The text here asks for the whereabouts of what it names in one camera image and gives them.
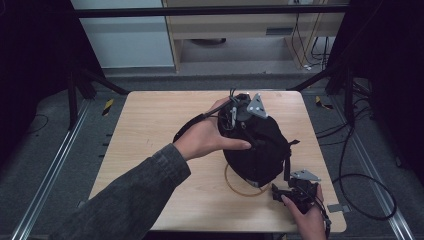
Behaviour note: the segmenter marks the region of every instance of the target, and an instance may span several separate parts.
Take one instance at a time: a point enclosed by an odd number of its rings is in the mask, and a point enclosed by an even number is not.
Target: wooden table
[[[299,92],[258,91],[267,113],[279,124],[292,146],[291,171],[307,169],[322,179],[326,204],[338,203],[311,121]],[[249,92],[253,98],[255,91]],[[192,117],[206,112],[229,91],[132,92],[125,103],[90,198],[115,178],[172,142],[175,133]],[[287,208],[272,200],[270,190],[257,197],[232,191],[224,177],[227,164],[222,151],[188,162],[192,175],[174,192],[152,230],[222,232],[296,232]],[[256,193],[227,172],[231,185],[243,193]],[[274,181],[287,189],[282,176]],[[332,232],[343,232],[342,213],[330,213]]]

